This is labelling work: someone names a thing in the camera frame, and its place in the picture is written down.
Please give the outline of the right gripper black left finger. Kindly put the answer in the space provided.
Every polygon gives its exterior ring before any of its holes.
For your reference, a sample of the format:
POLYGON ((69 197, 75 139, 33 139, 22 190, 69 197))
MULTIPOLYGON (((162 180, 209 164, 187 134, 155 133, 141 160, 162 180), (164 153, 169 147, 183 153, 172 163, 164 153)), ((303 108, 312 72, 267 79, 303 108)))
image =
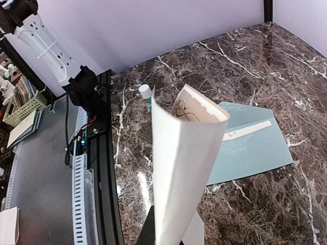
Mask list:
POLYGON ((149 209, 136 245, 155 245, 155 216, 154 205, 149 209))

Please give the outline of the white paper sheet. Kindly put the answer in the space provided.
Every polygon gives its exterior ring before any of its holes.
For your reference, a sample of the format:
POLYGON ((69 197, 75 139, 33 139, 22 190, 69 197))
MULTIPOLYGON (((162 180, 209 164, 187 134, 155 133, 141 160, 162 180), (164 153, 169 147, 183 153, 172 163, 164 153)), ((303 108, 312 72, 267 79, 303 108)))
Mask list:
POLYGON ((221 147, 229 114, 190 85, 170 112, 152 101, 156 244, 180 244, 221 147))

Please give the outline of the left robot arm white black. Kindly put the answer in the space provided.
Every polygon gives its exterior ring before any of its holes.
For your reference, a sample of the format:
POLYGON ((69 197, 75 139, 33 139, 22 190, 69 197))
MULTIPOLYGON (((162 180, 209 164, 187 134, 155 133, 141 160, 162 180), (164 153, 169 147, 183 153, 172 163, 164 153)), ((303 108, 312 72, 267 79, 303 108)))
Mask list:
POLYGON ((75 106, 97 116, 105 101, 95 90, 96 74, 74 59, 46 28, 37 1, 1 1, 1 29, 25 43, 66 91, 75 106))

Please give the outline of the light blue envelope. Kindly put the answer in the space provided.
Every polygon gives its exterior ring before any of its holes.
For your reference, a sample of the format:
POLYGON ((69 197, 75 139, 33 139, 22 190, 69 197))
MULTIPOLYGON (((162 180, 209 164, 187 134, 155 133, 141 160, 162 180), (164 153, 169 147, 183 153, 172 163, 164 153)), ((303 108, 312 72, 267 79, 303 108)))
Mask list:
POLYGON ((221 102, 219 106, 230 115, 226 133, 266 120, 271 121, 272 126, 234 140, 222 141, 208 185, 249 177, 293 163, 271 109, 229 102, 221 102))

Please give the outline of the white letter paper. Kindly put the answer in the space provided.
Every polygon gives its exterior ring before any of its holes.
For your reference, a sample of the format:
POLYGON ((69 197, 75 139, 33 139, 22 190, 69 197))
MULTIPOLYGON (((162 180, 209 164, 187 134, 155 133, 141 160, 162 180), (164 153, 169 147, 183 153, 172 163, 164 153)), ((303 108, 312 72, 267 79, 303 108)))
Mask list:
POLYGON ((266 120, 264 122, 260 122, 254 125, 250 125, 247 127, 243 127, 237 130, 233 130, 230 132, 227 132, 224 134, 222 141, 229 141, 229 140, 234 140, 240 137, 243 137, 245 135, 254 133, 256 131, 262 130, 264 128, 272 126, 271 121, 266 120))

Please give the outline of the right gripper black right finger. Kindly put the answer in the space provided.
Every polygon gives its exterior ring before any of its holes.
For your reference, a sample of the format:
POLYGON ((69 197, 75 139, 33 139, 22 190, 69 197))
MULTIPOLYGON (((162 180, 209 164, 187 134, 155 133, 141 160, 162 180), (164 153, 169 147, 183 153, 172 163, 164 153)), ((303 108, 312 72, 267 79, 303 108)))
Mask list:
POLYGON ((204 223, 197 211, 182 239, 184 245, 204 245, 204 223))

